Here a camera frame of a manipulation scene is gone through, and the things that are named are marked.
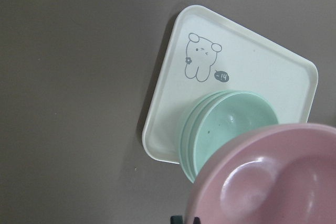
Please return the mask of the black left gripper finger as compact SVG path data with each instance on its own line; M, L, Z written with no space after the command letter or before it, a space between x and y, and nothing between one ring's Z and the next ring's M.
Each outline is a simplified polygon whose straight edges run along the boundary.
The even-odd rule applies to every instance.
M184 224L183 216L176 215L170 217L170 224ZM199 217L194 217L192 224L201 224Z

